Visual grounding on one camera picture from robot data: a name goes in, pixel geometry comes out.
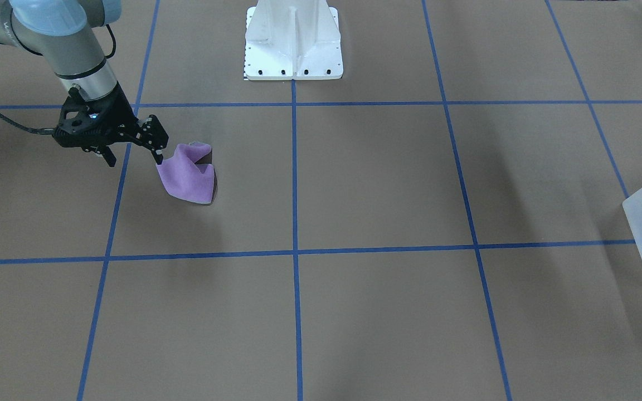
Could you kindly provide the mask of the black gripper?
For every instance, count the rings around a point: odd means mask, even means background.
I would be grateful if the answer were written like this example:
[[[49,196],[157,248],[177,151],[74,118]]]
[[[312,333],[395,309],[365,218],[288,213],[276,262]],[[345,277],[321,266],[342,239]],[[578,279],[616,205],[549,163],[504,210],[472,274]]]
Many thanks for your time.
[[[145,147],[155,164],[162,165],[162,153],[169,140],[156,115],[149,115],[145,125],[139,123],[119,83],[109,94],[96,100],[84,99],[82,89],[71,87],[52,137],[64,148],[98,151],[111,168],[115,167],[117,158],[109,145],[131,143]]]

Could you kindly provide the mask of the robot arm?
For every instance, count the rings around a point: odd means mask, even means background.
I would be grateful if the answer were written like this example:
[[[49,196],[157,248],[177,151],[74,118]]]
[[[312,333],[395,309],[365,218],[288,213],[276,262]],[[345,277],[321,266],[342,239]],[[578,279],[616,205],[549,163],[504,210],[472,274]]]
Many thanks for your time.
[[[156,116],[140,121],[133,112],[93,29],[120,18],[119,1],[0,1],[0,44],[45,59],[67,91],[59,121],[51,129],[20,125],[49,135],[63,148],[80,148],[114,167],[110,146],[134,144],[163,162],[168,135]]]

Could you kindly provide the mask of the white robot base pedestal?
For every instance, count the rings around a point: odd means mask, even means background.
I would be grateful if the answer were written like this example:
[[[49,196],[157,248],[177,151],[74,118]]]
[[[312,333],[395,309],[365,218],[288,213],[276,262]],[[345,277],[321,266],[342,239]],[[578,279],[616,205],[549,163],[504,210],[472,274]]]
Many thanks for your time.
[[[245,23],[245,79],[342,78],[339,13],[328,2],[259,1],[247,9]]]

